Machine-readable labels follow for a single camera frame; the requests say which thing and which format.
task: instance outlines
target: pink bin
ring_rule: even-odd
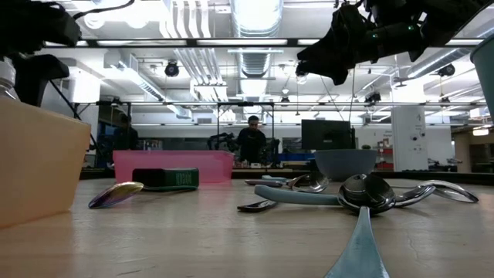
[[[143,168],[198,168],[199,182],[232,179],[233,154],[226,151],[114,151],[117,182],[132,181],[132,171]]]

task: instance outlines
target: gray bowl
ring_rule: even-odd
[[[333,181],[345,181],[357,174],[369,174],[374,170],[375,150],[326,150],[316,151],[319,171]]]

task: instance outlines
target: person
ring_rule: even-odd
[[[257,116],[249,117],[249,127],[240,131],[237,138],[237,144],[240,145],[240,161],[248,161],[249,163],[259,163],[259,153],[266,145],[266,136],[257,129],[259,118]]]
[[[114,150],[137,150],[137,142],[139,141],[138,132],[130,125],[130,117],[126,114],[120,115],[122,127],[118,127],[113,132]]]

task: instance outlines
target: black monitor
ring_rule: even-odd
[[[302,120],[302,149],[353,149],[354,138],[355,130],[349,121]]]

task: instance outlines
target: wooden table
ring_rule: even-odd
[[[260,200],[241,181],[142,192],[89,210],[89,200],[111,184],[81,181],[71,213],[0,230],[0,277],[324,277],[357,221],[340,207],[239,213],[237,205]],[[492,277],[494,188],[465,187],[479,204],[431,196],[372,218],[391,278]]]

